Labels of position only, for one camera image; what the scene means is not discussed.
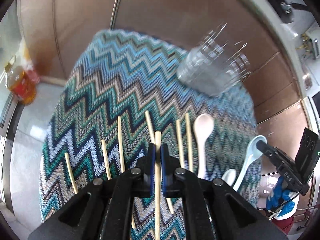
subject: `orange liquid bottle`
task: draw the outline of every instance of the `orange liquid bottle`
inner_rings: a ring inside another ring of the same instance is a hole
[[[13,56],[4,68],[6,72],[5,86],[19,98],[21,103],[29,105],[36,97],[36,87],[22,66],[15,63],[16,57]]]

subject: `black equipment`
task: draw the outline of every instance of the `black equipment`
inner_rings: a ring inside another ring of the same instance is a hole
[[[304,129],[295,160],[282,150],[261,140],[257,142],[257,149],[269,158],[277,172],[284,177],[282,189],[289,189],[303,196],[308,192],[308,182],[320,157],[320,143],[316,133],[308,128]],[[267,216],[272,218],[281,211],[284,204],[284,200],[280,198],[278,207],[266,211]]]
[[[182,198],[186,238],[213,240],[277,240],[286,235],[270,223],[222,179],[207,181],[180,167],[161,146],[163,194]],[[134,197],[151,197],[154,188],[155,145],[135,168],[117,178],[96,178],[29,236],[29,240],[128,240]]]

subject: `spoon handle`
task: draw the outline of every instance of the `spoon handle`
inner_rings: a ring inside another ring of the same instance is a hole
[[[239,174],[239,177],[238,177],[238,179],[236,180],[236,183],[235,183],[234,186],[233,186],[233,189],[234,189],[235,191],[238,191],[238,189],[239,189],[239,187],[240,187],[240,185],[241,185],[241,183],[242,183],[242,181],[243,181],[244,175],[245,175],[245,173],[247,172],[247,169],[248,169],[248,166],[247,166],[246,164],[244,164],[244,165],[242,166],[242,169],[241,169],[241,172],[240,172],[240,174]]]
[[[199,169],[198,169],[198,178],[205,178],[205,152],[204,152],[204,143],[198,143],[198,158],[199,158]]]

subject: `zigzag patterned cloth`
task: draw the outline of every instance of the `zigzag patterned cloth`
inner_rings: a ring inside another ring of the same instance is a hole
[[[241,170],[246,146],[256,135],[251,97],[241,83],[219,97],[210,98],[181,84],[175,75],[187,51],[136,32],[98,32],[76,63],[60,96],[43,145],[40,171],[43,221],[73,195],[64,153],[70,155],[79,189],[96,177],[107,179],[101,139],[107,143],[112,177],[120,173],[117,117],[122,119],[126,168],[147,152],[150,137],[144,112],[150,111],[153,128],[162,132],[170,155],[179,157],[175,121],[181,119],[183,148],[188,166],[185,113],[191,124],[202,113],[215,118],[207,140],[206,178],[212,180],[235,168]],[[192,136],[194,172],[198,156]],[[240,187],[253,206],[259,197],[260,160],[250,165]],[[181,200],[173,199],[170,214],[161,199],[161,238],[185,239]],[[135,198],[132,240],[155,239],[155,200]]]

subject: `blue glove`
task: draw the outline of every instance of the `blue glove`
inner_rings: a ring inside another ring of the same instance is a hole
[[[280,177],[278,179],[277,184],[268,195],[267,203],[266,203],[267,210],[270,210],[272,207],[279,206],[281,204],[278,202],[280,197],[282,197],[284,201],[289,201],[297,194],[296,192],[290,191],[288,189],[282,190],[283,181],[284,181],[284,178]],[[297,196],[294,200],[285,204],[281,212],[275,217],[275,219],[283,220],[291,217],[297,210],[298,202],[299,202],[299,196]]]

